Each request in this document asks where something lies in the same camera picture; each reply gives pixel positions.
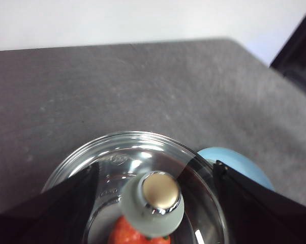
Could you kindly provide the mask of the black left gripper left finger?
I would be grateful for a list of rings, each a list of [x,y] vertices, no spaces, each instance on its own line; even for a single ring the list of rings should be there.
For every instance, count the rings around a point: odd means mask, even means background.
[[[98,181],[99,167],[92,164],[0,213],[0,243],[82,243]]]

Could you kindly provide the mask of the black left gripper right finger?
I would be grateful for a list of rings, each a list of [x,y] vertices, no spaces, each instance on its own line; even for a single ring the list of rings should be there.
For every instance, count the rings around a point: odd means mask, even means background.
[[[212,173],[232,242],[306,243],[306,206],[221,161]]]

